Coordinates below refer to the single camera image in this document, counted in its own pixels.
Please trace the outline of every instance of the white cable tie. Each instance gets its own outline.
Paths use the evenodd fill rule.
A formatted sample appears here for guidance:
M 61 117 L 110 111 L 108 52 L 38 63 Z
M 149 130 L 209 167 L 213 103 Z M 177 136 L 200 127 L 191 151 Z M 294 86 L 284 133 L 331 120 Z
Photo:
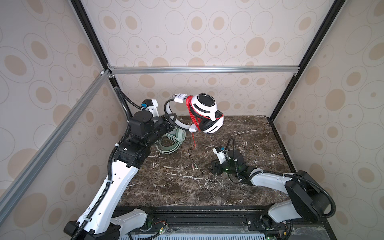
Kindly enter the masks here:
M 84 218 L 85 221 L 88 221 L 88 222 L 90 222 L 92 220 L 91 218 L 87 218 L 86 215 L 84 215 L 83 218 Z

